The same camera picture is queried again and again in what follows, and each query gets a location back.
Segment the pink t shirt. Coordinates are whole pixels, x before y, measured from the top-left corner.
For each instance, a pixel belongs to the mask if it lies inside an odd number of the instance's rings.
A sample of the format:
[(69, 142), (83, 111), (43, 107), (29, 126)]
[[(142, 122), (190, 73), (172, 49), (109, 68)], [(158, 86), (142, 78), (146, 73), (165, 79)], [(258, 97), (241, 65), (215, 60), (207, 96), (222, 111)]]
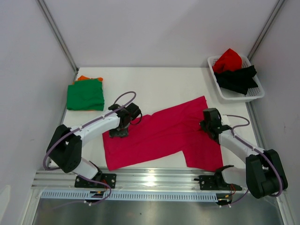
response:
[(139, 124), (129, 126), (127, 137), (103, 134), (105, 159), (110, 171), (177, 152), (183, 152), (187, 167), (215, 171), (223, 166), (221, 147), (201, 129), (204, 96), (144, 115)]

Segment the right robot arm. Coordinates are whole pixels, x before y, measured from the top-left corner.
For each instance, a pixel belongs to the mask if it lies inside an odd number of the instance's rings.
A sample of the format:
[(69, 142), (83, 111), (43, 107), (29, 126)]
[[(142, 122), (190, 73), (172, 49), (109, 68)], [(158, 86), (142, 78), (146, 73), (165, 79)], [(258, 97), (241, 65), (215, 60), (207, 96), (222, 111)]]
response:
[(225, 189), (230, 184), (235, 184), (247, 188), (257, 199), (265, 196), (279, 197), (287, 189), (288, 182), (279, 154), (274, 149), (265, 150), (255, 146), (237, 134), (237, 128), (249, 126), (249, 119), (245, 119), (244, 124), (231, 127), (223, 123), (216, 108), (205, 109), (203, 116), (201, 129), (210, 139), (230, 150), (245, 164), (244, 169), (233, 165), (217, 169), (214, 177), (217, 188)]

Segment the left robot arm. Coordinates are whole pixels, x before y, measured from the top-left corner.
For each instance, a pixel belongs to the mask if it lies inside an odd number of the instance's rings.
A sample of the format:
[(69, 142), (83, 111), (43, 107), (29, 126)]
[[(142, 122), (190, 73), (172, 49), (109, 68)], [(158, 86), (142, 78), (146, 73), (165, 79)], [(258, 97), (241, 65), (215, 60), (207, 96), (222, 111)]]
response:
[(103, 116), (86, 124), (74, 128), (62, 124), (56, 128), (46, 156), (63, 172), (85, 177), (90, 187), (98, 187), (102, 181), (100, 169), (82, 157), (83, 146), (105, 132), (110, 138), (127, 137), (129, 125), (141, 115), (140, 108), (134, 103), (126, 107), (113, 104)]

